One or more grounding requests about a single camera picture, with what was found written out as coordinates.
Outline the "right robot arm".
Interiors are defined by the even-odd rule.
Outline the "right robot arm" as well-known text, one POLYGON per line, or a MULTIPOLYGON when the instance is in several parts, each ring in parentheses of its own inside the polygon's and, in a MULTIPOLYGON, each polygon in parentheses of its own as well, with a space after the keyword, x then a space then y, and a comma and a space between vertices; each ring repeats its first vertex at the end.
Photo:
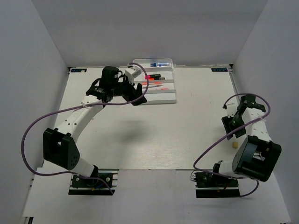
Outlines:
POLYGON ((224 105, 227 116, 221 118, 227 139, 245 136, 231 161, 219 161, 214 165, 211 181, 216 186, 233 178, 250 178, 266 182, 281 154, 282 148, 272 141, 263 116, 265 106, 256 102, 256 96, 245 94, 239 105, 224 105))

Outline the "tan eraser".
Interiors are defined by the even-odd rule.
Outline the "tan eraser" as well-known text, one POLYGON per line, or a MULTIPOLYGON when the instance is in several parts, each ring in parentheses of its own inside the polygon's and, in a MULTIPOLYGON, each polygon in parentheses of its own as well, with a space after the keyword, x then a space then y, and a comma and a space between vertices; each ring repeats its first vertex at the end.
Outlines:
POLYGON ((234 141, 233 144, 232 144, 232 147, 233 147, 233 148, 238 148, 238 146, 239 146, 238 142, 235 142, 235 141, 234 141))

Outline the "clear blue-capped spray bottle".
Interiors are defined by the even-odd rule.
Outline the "clear blue-capped spray bottle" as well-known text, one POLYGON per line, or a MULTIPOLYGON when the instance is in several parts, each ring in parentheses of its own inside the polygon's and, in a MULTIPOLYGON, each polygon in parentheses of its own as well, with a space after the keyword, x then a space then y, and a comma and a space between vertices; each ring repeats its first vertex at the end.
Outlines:
POLYGON ((171 67, 171 63, 166 63, 166 62, 155 62, 151 63, 150 67, 153 68, 164 68, 164 67, 171 67))

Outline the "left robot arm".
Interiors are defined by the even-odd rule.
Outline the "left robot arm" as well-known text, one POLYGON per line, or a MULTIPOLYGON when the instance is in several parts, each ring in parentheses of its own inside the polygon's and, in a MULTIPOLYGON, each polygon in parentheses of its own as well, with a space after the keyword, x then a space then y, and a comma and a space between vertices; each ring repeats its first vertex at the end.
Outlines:
POLYGON ((98 168, 80 156, 77 140, 90 121, 105 106, 113 105, 114 97, 122 97, 126 104, 133 106, 147 102, 145 93, 148 86, 135 84, 134 80, 145 69, 136 63, 130 63, 124 72, 116 67, 106 66, 100 78, 94 80, 86 91, 80 105, 72 109, 71 115, 54 129, 43 133, 43 158, 68 173, 82 176, 88 186, 98 183, 98 168))

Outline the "orange-capped black marker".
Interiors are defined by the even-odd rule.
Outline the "orange-capped black marker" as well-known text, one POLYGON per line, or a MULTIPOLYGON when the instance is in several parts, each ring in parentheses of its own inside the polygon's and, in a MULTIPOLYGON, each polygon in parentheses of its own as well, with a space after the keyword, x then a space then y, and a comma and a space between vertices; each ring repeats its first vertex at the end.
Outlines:
POLYGON ((165 80, 165 78, 164 77, 155 77, 155 78, 150 78, 149 79, 149 81, 156 81, 156 80, 161 81, 161 80, 165 80))

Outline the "grey thin pen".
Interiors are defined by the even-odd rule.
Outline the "grey thin pen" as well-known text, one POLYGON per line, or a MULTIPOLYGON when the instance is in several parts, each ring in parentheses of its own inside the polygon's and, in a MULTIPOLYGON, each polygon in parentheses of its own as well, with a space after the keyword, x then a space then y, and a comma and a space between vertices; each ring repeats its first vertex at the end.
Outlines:
POLYGON ((157 84, 157 85, 149 85, 148 88, 157 88, 157 87, 162 87, 162 84, 157 84))

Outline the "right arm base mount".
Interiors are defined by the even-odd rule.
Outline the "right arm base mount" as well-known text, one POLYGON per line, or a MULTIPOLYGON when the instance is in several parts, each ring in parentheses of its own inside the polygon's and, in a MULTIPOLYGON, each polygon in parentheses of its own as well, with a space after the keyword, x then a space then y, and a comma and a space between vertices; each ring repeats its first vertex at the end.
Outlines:
POLYGON ((194 170, 190 179, 195 182, 196 198, 238 198, 240 197, 239 184, 235 178, 227 178, 213 173, 220 169, 219 161, 208 172, 194 170))

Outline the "pink black highlighter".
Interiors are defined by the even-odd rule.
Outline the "pink black highlighter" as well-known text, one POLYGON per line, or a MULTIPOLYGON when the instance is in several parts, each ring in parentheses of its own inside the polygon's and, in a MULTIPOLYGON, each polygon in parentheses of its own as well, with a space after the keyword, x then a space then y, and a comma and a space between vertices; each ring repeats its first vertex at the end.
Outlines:
POLYGON ((148 78, 160 78, 160 74, 152 74, 152 75, 147 75, 148 78))

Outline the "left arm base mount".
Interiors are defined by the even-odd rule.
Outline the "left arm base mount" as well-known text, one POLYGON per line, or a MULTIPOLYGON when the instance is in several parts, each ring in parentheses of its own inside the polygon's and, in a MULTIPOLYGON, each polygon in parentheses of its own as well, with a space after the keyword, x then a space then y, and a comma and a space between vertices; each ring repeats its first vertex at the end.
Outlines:
POLYGON ((69 195, 78 196, 111 196, 117 186, 119 170, 99 170, 100 180, 87 180, 79 175, 72 175, 69 195))

